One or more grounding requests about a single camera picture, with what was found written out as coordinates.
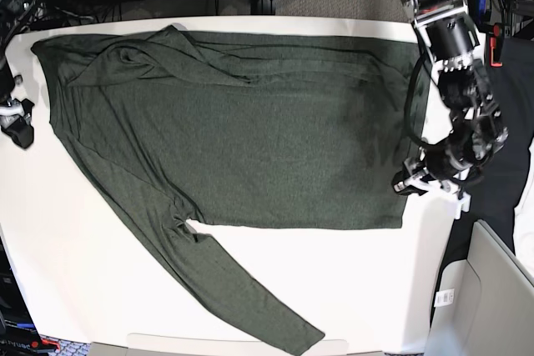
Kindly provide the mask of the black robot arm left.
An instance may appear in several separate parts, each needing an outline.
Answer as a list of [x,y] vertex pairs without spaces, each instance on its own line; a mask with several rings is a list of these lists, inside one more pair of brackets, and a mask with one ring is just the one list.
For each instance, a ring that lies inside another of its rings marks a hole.
[[[438,182],[464,191],[481,178],[482,169],[499,152],[508,129],[494,98],[483,61],[475,55],[478,30],[465,0],[400,0],[421,50],[408,84],[404,130],[421,150],[408,158],[392,180],[401,196],[423,194]],[[428,143],[412,124],[412,101],[421,70],[441,65],[437,88],[449,110],[452,130],[438,143]]]

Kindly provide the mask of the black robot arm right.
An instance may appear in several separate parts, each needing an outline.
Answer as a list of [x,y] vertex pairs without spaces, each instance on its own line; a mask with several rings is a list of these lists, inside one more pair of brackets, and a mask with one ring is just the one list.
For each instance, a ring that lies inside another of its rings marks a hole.
[[22,149],[33,144],[34,103],[27,98],[18,100],[12,97],[12,91],[23,79],[12,73],[6,51],[12,39],[35,15],[38,4],[39,0],[1,0],[1,132]]

